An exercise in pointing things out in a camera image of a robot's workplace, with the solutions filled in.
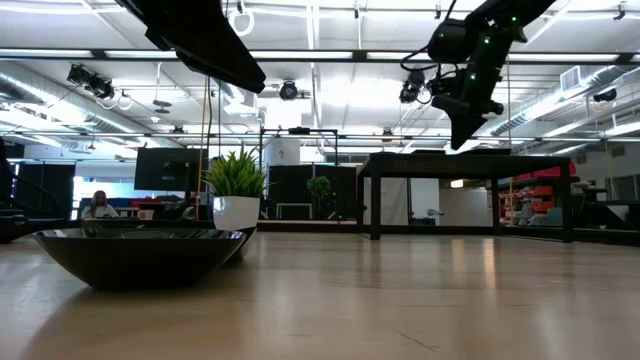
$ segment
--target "desk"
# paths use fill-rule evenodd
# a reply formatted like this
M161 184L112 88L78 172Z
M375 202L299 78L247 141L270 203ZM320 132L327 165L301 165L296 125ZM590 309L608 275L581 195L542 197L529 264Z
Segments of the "desk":
M358 172L358 225L368 228L371 240L380 240L381 183L383 177L491 180L493 231L500 234L498 180L560 167L558 190L562 206L562 238L573 241L571 225L570 158L510 155L371 154ZM371 225L364 226L364 179L371 178Z
M288 203L278 203L276 204L276 219L280 220L282 218L282 208L285 206L303 206L309 207L309 220L313 220L313 205L309 203L299 203L299 204L288 204Z

